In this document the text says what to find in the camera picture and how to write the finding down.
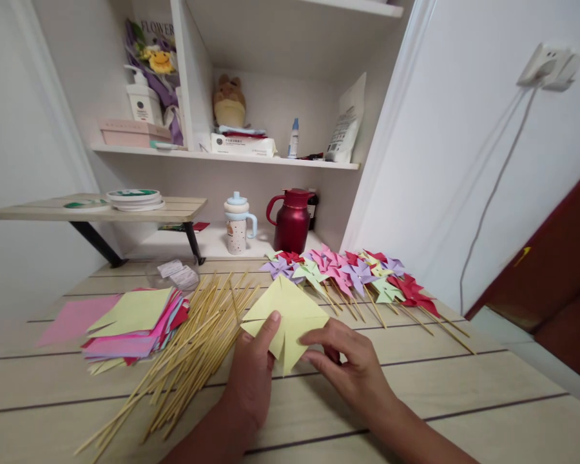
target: thermos handle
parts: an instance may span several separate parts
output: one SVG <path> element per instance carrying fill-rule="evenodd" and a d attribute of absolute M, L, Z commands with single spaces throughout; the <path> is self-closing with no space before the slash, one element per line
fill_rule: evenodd
<path fill-rule="evenodd" d="M 258 233 L 258 218 L 251 213 L 247 213 L 247 218 L 251 219 L 251 233 L 247 234 L 247 238 L 256 238 L 256 234 Z"/>
<path fill-rule="evenodd" d="M 269 201 L 269 205 L 266 207 L 266 219 L 269 220 L 269 222 L 274 225 L 275 227 L 277 227 L 277 223 L 275 221 L 271 220 L 271 210 L 273 209 L 273 204 L 277 201 L 277 200 L 283 200 L 285 198 L 285 195 L 277 195 L 276 197 L 271 198 L 271 201 Z"/>

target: shelf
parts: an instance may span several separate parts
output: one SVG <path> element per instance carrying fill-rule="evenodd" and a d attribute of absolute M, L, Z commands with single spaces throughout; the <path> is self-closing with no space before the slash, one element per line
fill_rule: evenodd
<path fill-rule="evenodd" d="M 215 68 L 331 82 L 379 47 L 404 11 L 369 0 L 187 4 Z"/>
<path fill-rule="evenodd" d="M 206 153 L 205 151 L 158 150 L 156 148 L 124 147 L 103 144 L 93 144 L 90 147 L 97 153 L 128 153 L 130 155 L 147 155 L 187 159 L 203 159 L 208 161 L 251 162 L 261 164 L 278 164 L 284 166 L 300 166 L 302 168 L 346 169 L 356 171 L 360 164 L 342 164 L 322 161 L 291 160 L 287 158 L 267 158 L 257 155 L 225 155 L 223 153 Z"/>
<path fill-rule="evenodd" d="M 231 255 L 227 251 L 227 229 L 225 222 L 213 222 L 206 229 L 197 233 L 198 245 L 202 256 L 215 256 L 217 258 L 247 257 L 260 258 L 266 253 L 273 251 L 273 237 L 275 231 L 269 224 L 258 228 L 256 238 L 247 239 L 247 251 L 242 255 Z M 310 231 L 307 235 L 305 249 L 320 249 L 322 241 Z M 187 234 L 175 231 L 156 231 L 129 253 L 125 254 L 129 259 L 145 259 L 159 256 L 179 255 L 181 252 L 190 253 Z"/>

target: red thermos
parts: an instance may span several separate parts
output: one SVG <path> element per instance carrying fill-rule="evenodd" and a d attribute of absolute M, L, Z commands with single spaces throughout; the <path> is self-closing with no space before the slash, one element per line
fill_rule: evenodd
<path fill-rule="evenodd" d="M 276 226 L 275 251 L 303 253 L 309 229 L 309 213 L 307 200 L 314 194 L 301 189 L 288 189 L 285 195 L 273 197 L 266 207 L 266 219 Z M 277 211 L 277 222 L 271 220 L 271 210 L 277 200 L 284 200 L 283 206 Z"/>

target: black metal bracket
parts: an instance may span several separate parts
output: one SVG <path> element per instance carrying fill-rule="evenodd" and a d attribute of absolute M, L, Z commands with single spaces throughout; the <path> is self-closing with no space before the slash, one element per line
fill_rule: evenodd
<path fill-rule="evenodd" d="M 127 259 L 122 259 L 117 255 L 89 222 L 70 222 L 71 225 L 88 241 L 88 243 L 91 244 L 110 263 L 112 269 L 120 267 L 128 261 Z"/>
<path fill-rule="evenodd" d="M 193 223 L 192 222 L 183 222 L 182 225 L 185 227 L 185 233 L 187 234 L 187 238 L 189 239 L 189 245 L 191 246 L 191 252 L 193 256 L 198 258 L 198 265 L 204 264 L 206 258 L 202 258 L 200 254 L 200 247 L 198 246 L 198 239 L 195 237 L 195 232 L 193 230 Z"/>

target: tissue box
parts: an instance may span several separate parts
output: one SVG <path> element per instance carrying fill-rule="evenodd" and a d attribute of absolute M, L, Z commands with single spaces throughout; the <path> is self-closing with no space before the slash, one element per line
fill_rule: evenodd
<path fill-rule="evenodd" d="M 172 143 L 169 129 L 144 121 L 99 119 L 99 129 L 107 145 L 150 148 L 151 140 Z"/>
<path fill-rule="evenodd" d="M 254 139 L 252 137 L 236 137 L 212 133 L 211 146 L 213 153 L 228 153 L 230 155 L 256 155 L 272 158 L 277 152 L 275 140 Z"/>

